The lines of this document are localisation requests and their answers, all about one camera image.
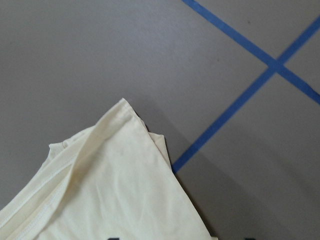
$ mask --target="cloth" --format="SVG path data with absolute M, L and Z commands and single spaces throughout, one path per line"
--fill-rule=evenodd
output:
M 0 211 L 0 240 L 211 240 L 171 170 L 163 135 L 121 99 L 94 126 L 49 145 Z

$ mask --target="gray floor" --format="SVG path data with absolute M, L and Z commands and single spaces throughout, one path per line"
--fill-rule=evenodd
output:
M 272 57 L 317 0 L 200 0 Z M 285 65 L 320 92 L 320 32 Z M 126 98 L 171 162 L 267 68 L 181 0 L 0 3 L 0 209 Z M 320 238 L 320 105 L 274 75 L 177 173 L 220 240 Z

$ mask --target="folded cloth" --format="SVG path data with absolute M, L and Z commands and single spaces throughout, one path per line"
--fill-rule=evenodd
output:
M 212 239 L 172 173 L 164 136 L 125 99 L 49 148 L 0 211 L 0 240 Z

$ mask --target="blue line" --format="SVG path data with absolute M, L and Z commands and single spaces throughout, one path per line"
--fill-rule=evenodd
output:
M 320 16 L 275 60 L 261 48 L 242 36 L 239 32 L 224 23 L 213 13 L 201 6 L 194 0 L 182 0 L 193 10 L 203 16 L 206 20 L 227 34 L 230 38 L 259 58 L 269 68 L 262 73 L 251 86 L 239 96 L 227 110 L 214 121 L 207 130 L 175 161 L 172 165 L 172 171 L 177 173 L 186 163 L 192 158 L 197 151 L 272 77 L 275 72 L 278 72 L 282 77 L 300 89 L 307 96 L 320 104 L 320 95 L 314 91 L 306 82 L 288 70 L 283 64 L 300 49 L 311 36 L 320 28 Z

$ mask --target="cream fabric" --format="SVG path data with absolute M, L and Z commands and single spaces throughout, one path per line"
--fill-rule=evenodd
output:
M 172 173 L 164 136 L 125 99 L 49 148 L 0 211 L 1 240 L 212 239 Z

